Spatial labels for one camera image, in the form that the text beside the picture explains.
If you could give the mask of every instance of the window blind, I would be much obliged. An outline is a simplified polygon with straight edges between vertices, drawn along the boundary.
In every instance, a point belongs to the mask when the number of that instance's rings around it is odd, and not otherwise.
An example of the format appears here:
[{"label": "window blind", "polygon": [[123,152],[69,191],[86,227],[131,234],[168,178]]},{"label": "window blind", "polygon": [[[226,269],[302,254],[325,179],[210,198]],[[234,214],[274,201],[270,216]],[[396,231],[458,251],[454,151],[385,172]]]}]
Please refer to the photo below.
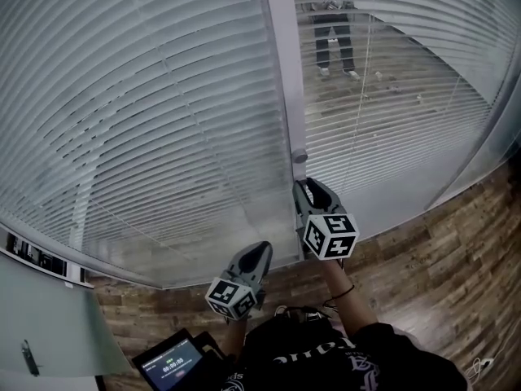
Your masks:
[{"label": "window blind", "polygon": [[[308,174],[347,204],[373,191],[368,201],[374,204],[354,210],[357,218],[370,210],[378,220],[378,202],[409,208],[376,226],[367,217],[359,224],[365,236],[422,213],[493,114],[519,40],[518,0],[295,4]],[[329,64],[323,62],[327,54]],[[419,174],[423,180],[415,180]],[[421,195],[413,193],[421,191],[418,184],[425,184]]]},{"label": "window blind", "polygon": [[4,224],[163,287],[297,258],[263,0],[0,2]]}]

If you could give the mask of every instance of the black bracelet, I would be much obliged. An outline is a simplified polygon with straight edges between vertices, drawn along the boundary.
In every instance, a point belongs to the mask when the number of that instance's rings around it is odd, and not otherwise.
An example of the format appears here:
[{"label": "black bracelet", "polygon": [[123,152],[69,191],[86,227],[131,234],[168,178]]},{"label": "black bracelet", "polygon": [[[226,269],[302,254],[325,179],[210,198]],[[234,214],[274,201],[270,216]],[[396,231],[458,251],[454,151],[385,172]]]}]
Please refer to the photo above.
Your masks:
[{"label": "black bracelet", "polygon": [[347,291],[345,291],[345,292],[342,292],[342,294],[340,294],[339,296],[332,297],[331,300],[336,300],[337,298],[341,298],[341,297],[343,297],[343,296],[349,294],[349,293],[350,293],[352,290],[354,290],[354,289],[355,289],[355,284],[353,284],[352,287],[351,287],[349,290],[347,290]]}]

